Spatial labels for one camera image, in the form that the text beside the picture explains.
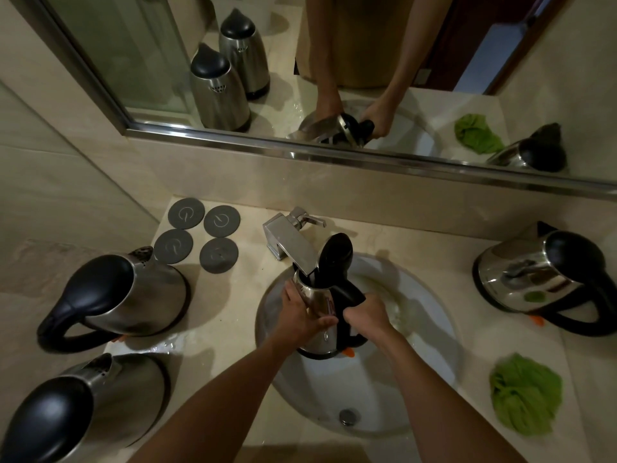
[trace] coaster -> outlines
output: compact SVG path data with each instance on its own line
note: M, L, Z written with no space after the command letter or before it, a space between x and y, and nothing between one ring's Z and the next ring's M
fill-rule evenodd
M199 263L209 273L219 274L236 264L237 245L231 239L216 238L208 241L199 252Z
M173 265L184 260L192 250L192 237L182 229L171 229L162 233L154 243L157 260Z
M176 229L190 229L204 218L204 204L196 198L184 198L176 201L169 212L167 220Z
M204 228L212 237L227 237L240 226L240 213L237 209L222 205L212 208L204 218Z

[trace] crumpled green cloth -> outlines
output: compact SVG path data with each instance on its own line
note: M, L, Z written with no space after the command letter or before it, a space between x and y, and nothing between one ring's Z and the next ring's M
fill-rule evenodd
M561 382L549 367L520 354L501 360L490 374L497 418L524 436L550 433L561 405Z
M454 123L454 134L459 143L478 154L493 154L504 148L504 143L486 124L486 116L468 113Z

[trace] mirror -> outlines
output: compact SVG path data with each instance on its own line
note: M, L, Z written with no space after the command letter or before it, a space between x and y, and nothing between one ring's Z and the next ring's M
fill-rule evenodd
M136 122L617 181L615 0L46 1Z

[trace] person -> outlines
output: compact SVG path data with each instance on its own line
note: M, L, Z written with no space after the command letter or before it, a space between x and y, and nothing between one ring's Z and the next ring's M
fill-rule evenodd
M367 294L366 302L343 313L345 320L388 358L422 461L524 463L519 453L391 326L378 296ZM287 281L278 323L268 339L190 397L130 463L234 461L282 363L314 335L336 323L336 317L311 318L296 287Z
M372 138L387 135L451 3L305 0L296 64L300 76L317 84L316 119L343 112L338 86L386 87L361 121L373 121Z

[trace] chrome faucet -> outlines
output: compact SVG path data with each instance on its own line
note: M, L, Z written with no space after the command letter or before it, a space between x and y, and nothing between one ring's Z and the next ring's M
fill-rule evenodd
M306 223L326 226L326 221L315 218L304 209L295 207L289 216L277 214L264 224L268 248L277 260L288 256L308 276L317 266L317 250L299 232Z

